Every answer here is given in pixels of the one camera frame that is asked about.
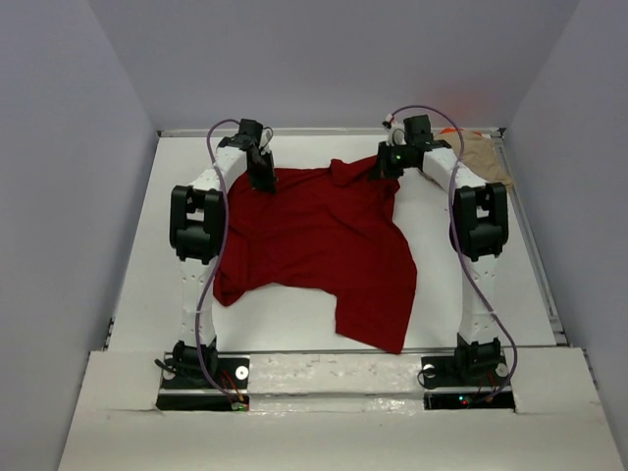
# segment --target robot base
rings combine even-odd
[[[481,399],[487,392],[473,394],[460,392],[426,392],[423,396],[425,410],[510,409],[516,410],[512,392],[500,392],[491,400]]]
[[[203,346],[205,367],[212,379],[230,392],[227,397],[205,378],[195,347],[181,341],[164,361],[155,360],[163,370],[157,408],[160,410],[245,410],[248,396],[249,359],[243,356],[218,356],[216,344]]]
[[[419,383],[426,390],[436,388],[500,387],[508,374],[499,340],[468,344],[458,336],[453,355],[421,358]]]

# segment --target white panel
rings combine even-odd
[[[277,136],[277,167],[317,168],[332,158],[354,161],[377,150],[382,138]],[[112,350],[169,350],[181,312],[179,262],[168,242],[170,193],[207,165],[203,138],[162,138],[111,339]],[[461,272],[448,239],[447,197],[415,171],[400,179],[394,222],[408,239],[418,269],[417,294],[405,348],[455,346],[461,317]],[[499,258],[496,308],[523,345],[552,345],[553,334],[516,217]],[[335,334],[336,299],[317,289],[267,286],[229,308],[214,303],[218,346],[223,351],[348,350],[368,345]]]
[[[83,378],[77,411],[149,410],[159,391],[163,351],[92,351]]]
[[[89,0],[159,129],[373,127],[397,106],[504,126],[577,0]]]
[[[505,135],[560,319],[628,465],[628,3],[582,0]]]
[[[83,0],[0,13],[0,468],[57,469],[157,136]]]
[[[418,397],[420,369],[420,355],[252,355],[248,390],[255,394],[413,393]]]
[[[105,353],[104,360],[111,354]],[[375,362],[378,368],[392,368],[399,376],[414,378],[413,372],[406,371],[404,355],[324,356],[320,364],[330,371],[342,371],[344,359],[345,371],[354,371],[361,357],[365,367]],[[285,355],[276,358],[278,366],[294,364]],[[252,355],[251,371],[258,361],[268,359],[268,355]],[[417,401],[412,407],[410,400],[332,395],[262,399],[258,412],[249,413],[80,409],[60,471],[415,469],[417,463],[435,470],[620,471],[602,410],[591,404],[597,397],[582,352],[525,348],[520,362],[515,393],[526,404],[534,402],[533,396],[542,399],[543,410],[425,411]],[[135,361],[125,364],[115,357],[112,365],[106,373],[100,362],[103,374],[86,379],[92,385],[85,386],[94,389],[115,383],[137,367]],[[556,377],[560,369],[571,374]],[[272,371],[266,373],[272,386]],[[308,379],[300,370],[297,376],[304,383],[318,380]],[[154,391],[152,381],[142,381]],[[336,381],[353,380],[347,375]],[[561,382],[556,389],[555,382]],[[364,386],[362,380],[355,385],[357,392]],[[108,389],[103,394],[112,394],[116,401],[115,397],[126,394],[125,389],[120,385],[117,391]],[[573,410],[561,407],[565,400]]]

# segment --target white platform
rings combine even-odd
[[[373,155],[383,135],[276,136],[277,167],[317,168]],[[180,266],[168,242],[170,193],[207,166],[205,140],[162,138],[137,228],[111,351],[169,350],[181,311]],[[448,241],[446,194],[407,171],[400,179],[394,221],[418,269],[405,349],[455,346],[460,322],[460,268]],[[497,270],[495,305],[520,345],[553,345],[548,314],[523,236],[510,209],[510,239]],[[370,346],[335,334],[336,299],[316,289],[268,286],[224,308],[214,303],[221,351],[357,350]]]
[[[161,412],[159,354],[92,353],[60,471],[622,469],[579,349],[521,349],[516,413],[424,410],[379,353],[251,355],[250,412]]]

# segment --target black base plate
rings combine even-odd
[[[506,359],[503,355],[499,358],[499,364],[506,364]],[[504,382],[505,377],[497,374],[497,368],[490,369],[478,376],[462,377],[456,368],[453,355],[424,356],[421,358],[419,383],[426,390],[435,390],[436,388],[479,388],[480,386],[495,385],[499,387]]]
[[[166,357],[165,363],[168,365],[169,358]],[[221,372],[226,372],[232,380],[234,380],[235,387],[241,391],[248,388],[248,377],[244,380],[239,380],[236,376],[236,369],[240,366],[249,367],[249,359],[244,357],[218,357],[218,371],[216,374],[216,382],[222,385]],[[213,390],[214,388],[207,382],[202,372],[199,370],[194,371],[191,374],[177,375],[173,379],[164,379],[161,381],[161,388],[163,390]],[[227,389],[230,390],[231,385],[227,384]]]
[[[423,396],[425,410],[460,410],[460,409],[511,409],[515,410],[512,392],[500,392],[492,400],[476,400],[488,394],[463,394],[458,392],[426,392]]]
[[[248,395],[243,403],[233,405],[225,395],[218,394],[159,394],[155,405],[159,410],[233,412],[248,410]]]

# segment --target red shirt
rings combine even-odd
[[[277,193],[242,175],[229,192],[227,248],[214,283],[225,306],[279,283],[337,298],[336,332],[383,350],[403,348],[416,268],[393,224],[396,180],[370,182],[375,157],[327,169],[276,169]]]

